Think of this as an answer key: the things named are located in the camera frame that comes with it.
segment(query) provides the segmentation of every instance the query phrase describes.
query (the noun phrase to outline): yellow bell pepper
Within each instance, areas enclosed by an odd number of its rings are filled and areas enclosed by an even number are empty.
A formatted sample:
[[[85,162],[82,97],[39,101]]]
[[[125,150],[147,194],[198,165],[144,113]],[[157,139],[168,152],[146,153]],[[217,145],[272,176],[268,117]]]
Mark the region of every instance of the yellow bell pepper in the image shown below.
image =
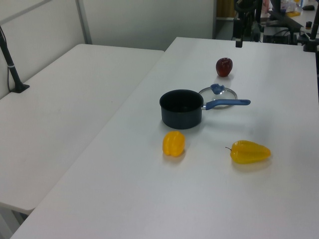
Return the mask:
[[[166,155],[177,157],[185,147],[185,136],[179,131],[171,131],[163,139],[163,152]]]
[[[233,143],[230,152],[231,158],[240,164],[259,162],[270,157],[270,155],[270,150],[265,146],[247,140]]]

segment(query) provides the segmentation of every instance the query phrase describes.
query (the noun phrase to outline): yellow pepper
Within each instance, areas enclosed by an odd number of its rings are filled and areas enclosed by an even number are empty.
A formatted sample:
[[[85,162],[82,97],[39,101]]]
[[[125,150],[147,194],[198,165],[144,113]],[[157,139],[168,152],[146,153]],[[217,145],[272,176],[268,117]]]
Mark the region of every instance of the yellow pepper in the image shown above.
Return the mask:
[[[171,131],[163,139],[163,152],[166,155],[177,157],[185,147],[185,136],[179,131]]]
[[[270,150],[265,146],[246,140],[233,143],[230,152],[231,158],[240,164],[259,162],[270,155]]]

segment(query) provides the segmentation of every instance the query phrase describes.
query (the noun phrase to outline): white table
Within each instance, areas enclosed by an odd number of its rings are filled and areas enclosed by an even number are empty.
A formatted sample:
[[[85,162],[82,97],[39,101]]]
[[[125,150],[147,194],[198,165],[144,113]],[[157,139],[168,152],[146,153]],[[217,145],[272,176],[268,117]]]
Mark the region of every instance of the white table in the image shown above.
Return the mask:
[[[312,23],[314,23],[315,15],[316,15],[316,10],[314,10],[314,11],[302,10],[302,12],[299,16],[293,16],[293,17],[291,17],[291,19],[298,22],[302,26],[306,26],[307,21],[311,21]]]
[[[78,45],[0,101],[0,206],[29,214],[162,56]]]
[[[215,63],[230,57],[227,79]],[[163,156],[159,99],[223,83],[250,106],[203,112]],[[233,142],[270,160],[232,163]],[[302,47],[177,38],[12,239],[300,239],[319,235],[315,55]]]

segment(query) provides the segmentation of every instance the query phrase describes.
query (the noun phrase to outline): wall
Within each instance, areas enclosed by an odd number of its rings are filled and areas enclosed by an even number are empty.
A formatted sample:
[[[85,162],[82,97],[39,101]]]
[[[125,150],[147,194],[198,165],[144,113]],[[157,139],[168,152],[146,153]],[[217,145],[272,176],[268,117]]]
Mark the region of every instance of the wall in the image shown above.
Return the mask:
[[[1,27],[22,82],[84,43],[75,0],[49,1]],[[6,62],[0,52],[0,99],[6,94]]]
[[[213,36],[214,0],[80,0],[93,44],[166,50]]]

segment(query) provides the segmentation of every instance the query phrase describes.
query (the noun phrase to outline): apple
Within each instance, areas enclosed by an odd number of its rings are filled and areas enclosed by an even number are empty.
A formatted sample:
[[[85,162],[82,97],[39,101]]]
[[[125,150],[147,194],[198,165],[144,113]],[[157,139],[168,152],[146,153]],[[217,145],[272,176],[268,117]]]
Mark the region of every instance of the apple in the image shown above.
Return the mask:
[[[229,58],[221,58],[216,63],[216,71],[220,77],[226,77],[233,69],[233,61]]]

